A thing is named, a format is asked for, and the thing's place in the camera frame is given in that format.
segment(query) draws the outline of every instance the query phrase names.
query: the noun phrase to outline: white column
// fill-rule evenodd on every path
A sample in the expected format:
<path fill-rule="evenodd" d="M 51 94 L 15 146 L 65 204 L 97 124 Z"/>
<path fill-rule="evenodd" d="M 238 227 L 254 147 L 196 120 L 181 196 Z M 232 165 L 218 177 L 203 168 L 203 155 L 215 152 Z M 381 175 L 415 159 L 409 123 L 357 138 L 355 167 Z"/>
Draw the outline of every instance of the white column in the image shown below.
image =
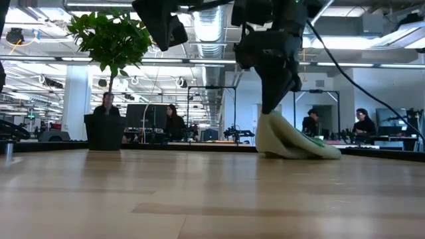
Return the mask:
<path fill-rule="evenodd" d="M 66 68 L 62 131 L 73 140 L 87 140 L 84 115 L 90 113 L 92 76 L 89 66 Z"/>

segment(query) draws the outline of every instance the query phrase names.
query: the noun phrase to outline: plant stem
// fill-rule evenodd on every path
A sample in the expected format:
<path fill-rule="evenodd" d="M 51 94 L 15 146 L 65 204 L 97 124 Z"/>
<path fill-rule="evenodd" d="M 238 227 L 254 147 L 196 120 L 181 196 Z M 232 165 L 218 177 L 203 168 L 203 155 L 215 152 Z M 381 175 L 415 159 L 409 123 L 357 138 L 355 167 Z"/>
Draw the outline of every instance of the plant stem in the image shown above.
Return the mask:
<path fill-rule="evenodd" d="M 111 75 L 110 81 L 109 81 L 109 91 L 108 91 L 108 99 L 111 100 L 111 95 L 112 95 L 112 83 L 114 82 L 114 78 Z M 112 106 L 112 102 L 110 101 L 110 103 L 106 106 L 106 112 L 105 115 L 109 115 L 109 110 L 111 109 Z"/>

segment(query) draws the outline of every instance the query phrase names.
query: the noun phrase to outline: wall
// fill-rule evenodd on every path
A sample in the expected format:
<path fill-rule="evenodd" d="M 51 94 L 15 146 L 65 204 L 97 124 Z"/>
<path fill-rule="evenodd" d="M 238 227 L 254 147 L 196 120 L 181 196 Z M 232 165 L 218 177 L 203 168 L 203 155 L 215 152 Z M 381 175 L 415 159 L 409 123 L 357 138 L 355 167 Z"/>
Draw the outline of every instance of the wall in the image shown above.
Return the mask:
<path fill-rule="evenodd" d="M 315 80 L 325 80 L 325 87 L 322 90 L 332 90 L 333 82 L 325 73 L 306 73 L 300 74 L 307 82 L 303 82 L 302 90 L 315 89 Z M 233 78 L 232 72 L 226 73 L 226 80 L 231 81 Z M 224 101 L 224 127 L 228 128 L 233 124 L 234 119 L 234 101 L 232 95 L 225 92 Z M 239 83 L 236 93 L 236 124 L 240 129 L 249 129 L 255 133 L 257 115 L 257 104 L 261 104 L 261 79 L 255 71 L 245 72 Z M 282 105 L 282 115 L 291 123 L 294 124 L 294 100 L 293 93 L 288 93 L 287 96 L 280 102 Z M 307 116 L 308 110 L 312 105 L 335 105 L 334 124 L 337 123 L 336 117 L 336 102 L 327 94 L 310 94 L 306 93 L 296 104 L 296 125 L 301 129 L 302 119 Z"/>
<path fill-rule="evenodd" d="M 346 70 L 345 73 L 353 78 L 353 70 Z M 355 123 L 355 91 L 354 86 L 342 75 L 333 78 L 333 88 L 339 91 L 341 108 L 341 130 L 352 128 Z"/>
<path fill-rule="evenodd" d="M 421 64 L 420 60 L 411 64 Z M 354 79 L 373 96 L 393 108 L 424 108 L 425 74 L 422 70 L 354 69 Z M 355 89 L 355 107 L 365 108 L 376 122 L 376 108 L 385 108 Z"/>

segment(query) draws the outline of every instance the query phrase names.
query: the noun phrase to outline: monitor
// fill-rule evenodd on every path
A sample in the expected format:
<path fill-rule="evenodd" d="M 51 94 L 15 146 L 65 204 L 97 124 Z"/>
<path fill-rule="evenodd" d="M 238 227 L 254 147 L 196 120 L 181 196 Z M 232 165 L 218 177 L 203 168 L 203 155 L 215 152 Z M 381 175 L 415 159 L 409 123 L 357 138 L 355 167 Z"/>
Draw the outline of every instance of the monitor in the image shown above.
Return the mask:
<path fill-rule="evenodd" d="M 397 113 L 399 113 L 404 119 L 407 118 L 406 109 L 394 109 Z M 402 119 L 398 118 L 396 114 L 394 114 L 389 109 L 377 109 L 377 126 L 398 126 L 398 127 L 407 127 L 407 125 L 402 121 Z"/>
<path fill-rule="evenodd" d="M 143 127 L 143 113 L 146 104 L 127 105 L 127 127 Z M 145 115 L 145 128 L 165 129 L 167 106 L 150 104 Z"/>

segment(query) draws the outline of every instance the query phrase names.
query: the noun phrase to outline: potted plant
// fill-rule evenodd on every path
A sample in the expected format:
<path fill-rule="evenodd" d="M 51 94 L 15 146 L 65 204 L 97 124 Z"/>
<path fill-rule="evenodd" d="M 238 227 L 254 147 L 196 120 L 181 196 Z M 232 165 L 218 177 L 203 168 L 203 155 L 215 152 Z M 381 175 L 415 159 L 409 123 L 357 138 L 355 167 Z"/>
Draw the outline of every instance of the potted plant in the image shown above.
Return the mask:
<path fill-rule="evenodd" d="M 130 19 L 129 12 L 112 9 L 111 14 L 112 18 L 107 18 L 104 13 L 74 16 L 68 26 L 75 43 L 80 44 L 79 51 L 89 52 L 91 62 L 98 62 L 101 71 L 109 66 L 109 97 L 118 73 L 128 76 L 124 68 L 130 64 L 139 68 L 138 64 L 152 44 L 143 23 Z M 110 116 L 109 110 L 110 106 L 107 106 L 104 116 L 84 116 L 90 150 L 116 151 L 121 148 L 126 119 Z"/>

